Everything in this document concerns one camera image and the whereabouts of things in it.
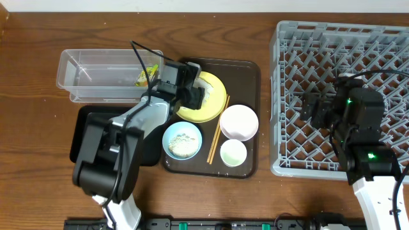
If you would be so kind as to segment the light blue bowl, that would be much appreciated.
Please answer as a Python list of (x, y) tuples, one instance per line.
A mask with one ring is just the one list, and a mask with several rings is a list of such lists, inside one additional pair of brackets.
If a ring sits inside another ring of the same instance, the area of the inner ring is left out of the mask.
[[(170, 151), (169, 151), (169, 143), (170, 140), (175, 137), (176, 135), (180, 135), (180, 134), (186, 134), (190, 137), (193, 137), (195, 139), (198, 140), (198, 149), (197, 151), (189, 158), (178, 158), (176, 156), (174, 156)], [(199, 150), (201, 149), (201, 145), (203, 142), (203, 138), (202, 138), (202, 134), (200, 132), (200, 130), (198, 129), (197, 126), (195, 126), (192, 123), (186, 122), (186, 121), (179, 121), (176, 122), (174, 124), (172, 124), (171, 126), (169, 126), (167, 128), (167, 130), (165, 131), (163, 137), (162, 137), (162, 146), (164, 151), (166, 152), (166, 154), (175, 159), (175, 160), (187, 160), (192, 158), (194, 155), (196, 155)]]

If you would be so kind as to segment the green snack wrapper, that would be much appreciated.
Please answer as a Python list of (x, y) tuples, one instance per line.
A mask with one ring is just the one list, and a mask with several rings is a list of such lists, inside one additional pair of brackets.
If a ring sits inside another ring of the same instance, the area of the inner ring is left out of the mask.
[(158, 69), (159, 69), (158, 65), (146, 67), (146, 72), (142, 70), (142, 72), (136, 78), (136, 81), (134, 83), (135, 86), (147, 87), (148, 86), (147, 76), (149, 77), (150, 82), (156, 79), (158, 75)]

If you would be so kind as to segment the pink bowl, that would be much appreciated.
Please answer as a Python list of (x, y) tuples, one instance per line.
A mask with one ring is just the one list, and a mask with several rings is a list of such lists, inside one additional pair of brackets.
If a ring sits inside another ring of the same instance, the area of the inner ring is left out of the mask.
[(222, 113), (220, 128), (228, 139), (248, 141), (258, 131), (258, 116), (248, 106), (232, 105)]

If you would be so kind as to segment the white cup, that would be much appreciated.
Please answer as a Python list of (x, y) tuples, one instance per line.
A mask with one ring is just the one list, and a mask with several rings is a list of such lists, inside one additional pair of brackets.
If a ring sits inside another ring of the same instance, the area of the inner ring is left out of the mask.
[(247, 158), (247, 148), (243, 142), (229, 139), (220, 147), (220, 157), (226, 166), (237, 167)]

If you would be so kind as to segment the white napkin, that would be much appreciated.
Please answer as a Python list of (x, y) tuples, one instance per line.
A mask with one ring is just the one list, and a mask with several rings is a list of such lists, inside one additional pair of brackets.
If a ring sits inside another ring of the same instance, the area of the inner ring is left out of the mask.
[(194, 87), (204, 89), (203, 103), (205, 104), (208, 101), (210, 94), (213, 92), (212, 85), (199, 77), (194, 81)]

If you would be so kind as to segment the rice pile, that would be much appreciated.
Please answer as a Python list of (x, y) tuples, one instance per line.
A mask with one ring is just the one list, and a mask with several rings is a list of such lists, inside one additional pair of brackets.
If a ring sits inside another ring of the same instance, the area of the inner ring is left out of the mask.
[(198, 145), (197, 139), (180, 134), (170, 140), (169, 151), (178, 158), (189, 158), (197, 151)]

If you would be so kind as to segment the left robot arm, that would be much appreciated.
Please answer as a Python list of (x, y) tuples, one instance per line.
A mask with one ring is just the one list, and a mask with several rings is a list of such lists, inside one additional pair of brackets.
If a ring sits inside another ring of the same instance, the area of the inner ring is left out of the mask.
[(107, 227), (137, 229), (141, 211), (132, 192), (144, 143), (181, 106), (201, 108), (205, 90), (194, 85), (200, 73), (197, 63), (168, 61), (162, 77), (149, 81), (136, 106), (120, 115), (87, 115), (72, 180), (102, 207)]

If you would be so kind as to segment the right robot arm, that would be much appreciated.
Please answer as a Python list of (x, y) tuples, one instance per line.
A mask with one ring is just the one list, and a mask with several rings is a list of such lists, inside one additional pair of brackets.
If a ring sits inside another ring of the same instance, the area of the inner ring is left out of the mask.
[(397, 156), (381, 142), (381, 93), (356, 76), (342, 76), (334, 96), (304, 93), (300, 119), (329, 131), (329, 143), (362, 208), (368, 229), (408, 229)]

